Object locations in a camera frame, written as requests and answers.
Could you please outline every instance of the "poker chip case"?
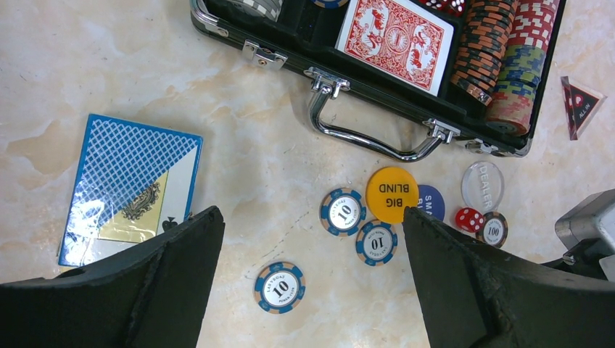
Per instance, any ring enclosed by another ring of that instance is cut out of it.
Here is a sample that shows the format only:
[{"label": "poker chip case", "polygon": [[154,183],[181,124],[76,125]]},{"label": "poker chip case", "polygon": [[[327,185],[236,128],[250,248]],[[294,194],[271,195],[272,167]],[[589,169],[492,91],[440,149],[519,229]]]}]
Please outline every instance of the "poker chip case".
[{"label": "poker chip case", "polygon": [[[310,0],[286,0],[274,22],[239,11],[226,0],[190,0],[190,3],[191,19],[200,33],[242,50],[243,56],[258,67],[273,71],[283,67],[312,80],[309,116],[316,130],[401,162],[415,162],[431,154],[440,144],[453,141],[472,152],[497,157],[524,157],[529,153],[566,0],[559,2],[529,132],[523,136],[507,135],[488,127],[484,121],[487,108],[448,83],[461,39],[463,17],[428,9],[454,27],[442,84],[434,96],[335,49],[347,6],[325,9]],[[340,91],[426,125],[429,128],[426,139],[415,149],[396,149],[365,134],[323,122],[322,109]]]}]

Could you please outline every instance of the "yellow big blind button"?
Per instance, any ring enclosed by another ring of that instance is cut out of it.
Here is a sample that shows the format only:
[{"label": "yellow big blind button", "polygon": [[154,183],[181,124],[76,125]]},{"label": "yellow big blind button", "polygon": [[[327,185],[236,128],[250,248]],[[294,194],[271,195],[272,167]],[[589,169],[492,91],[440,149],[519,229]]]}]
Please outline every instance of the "yellow big blind button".
[{"label": "yellow big blind button", "polygon": [[378,220],[402,223],[404,209],[418,205],[418,185],[402,168],[382,168],[369,179],[366,201]]}]

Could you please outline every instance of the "stack of poker chips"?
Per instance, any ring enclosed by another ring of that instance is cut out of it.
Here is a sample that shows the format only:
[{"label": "stack of poker chips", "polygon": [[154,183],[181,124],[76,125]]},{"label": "stack of poker chips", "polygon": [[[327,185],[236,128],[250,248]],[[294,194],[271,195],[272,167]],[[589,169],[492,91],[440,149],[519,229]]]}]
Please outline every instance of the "stack of poker chips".
[{"label": "stack of poker chips", "polygon": [[277,21],[284,0],[226,0],[237,9],[255,17]]},{"label": "stack of poker chips", "polygon": [[491,128],[512,136],[529,132],[558,6],[559,0],[519,2],[493,102],[487,109]]},{"label": "stack of poker chips", "polygon": [[488,105],[498,80],[519,0],[469,4],[450,82]]}]

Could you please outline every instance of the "blue playing card deck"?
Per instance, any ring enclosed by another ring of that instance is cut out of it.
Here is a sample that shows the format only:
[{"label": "blue playing card deck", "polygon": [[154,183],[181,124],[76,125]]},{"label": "blue playing card deck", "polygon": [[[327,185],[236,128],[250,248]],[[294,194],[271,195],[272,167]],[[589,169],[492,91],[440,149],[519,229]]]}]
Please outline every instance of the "blue playing card deck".
[{"label": "blue playing card deck", "polygon": [[90,115],[58,263],[78,267],[188,218],[200,136]]}]

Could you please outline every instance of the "spade symbol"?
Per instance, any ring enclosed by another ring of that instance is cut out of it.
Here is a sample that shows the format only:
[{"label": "spade symbol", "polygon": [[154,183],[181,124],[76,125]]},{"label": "spade symbol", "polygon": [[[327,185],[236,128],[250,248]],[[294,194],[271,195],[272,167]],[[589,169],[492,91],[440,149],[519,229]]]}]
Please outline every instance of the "spade symbol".
[{"label": "spade symbol", "polygon": [[169,231],[171,228],[177,226],[177,221],[173,220],[175,220],[175,218],[170,216],[166,221],[162,223],[162,229],[164,230],[164,232]]},{"label": "spade symbol", "polygon": [[577,94],[574,96],[574,106],[580,107],[581,105],[583,105],[583,96]]}]

